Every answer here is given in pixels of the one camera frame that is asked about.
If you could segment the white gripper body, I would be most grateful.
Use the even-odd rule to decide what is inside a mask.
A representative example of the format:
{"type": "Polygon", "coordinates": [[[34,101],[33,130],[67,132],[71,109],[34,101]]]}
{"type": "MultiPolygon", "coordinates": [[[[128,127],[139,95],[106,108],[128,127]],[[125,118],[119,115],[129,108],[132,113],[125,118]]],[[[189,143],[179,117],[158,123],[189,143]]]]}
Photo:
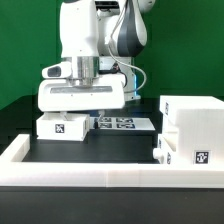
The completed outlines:
{"type": "Polygon", "coordinates": [[[42,112],[120,109],[125,105],[124,85],[123,74],[101,75],[90,87],[72,85],[66,79],[44,80],[38,107],[42,112]]]}

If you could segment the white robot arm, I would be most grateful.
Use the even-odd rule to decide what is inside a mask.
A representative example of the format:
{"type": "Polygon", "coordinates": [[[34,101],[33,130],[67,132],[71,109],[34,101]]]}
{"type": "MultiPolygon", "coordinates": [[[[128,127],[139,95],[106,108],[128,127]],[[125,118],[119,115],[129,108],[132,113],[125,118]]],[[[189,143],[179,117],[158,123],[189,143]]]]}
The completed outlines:
{"type": "Polygon", "coordinates": [[[64,133],[88,112],[125,105],[126,74],[147,42],[138,0],[64,0],[60,7],[61,62],[42,70],[39,129],[64,133]]]}

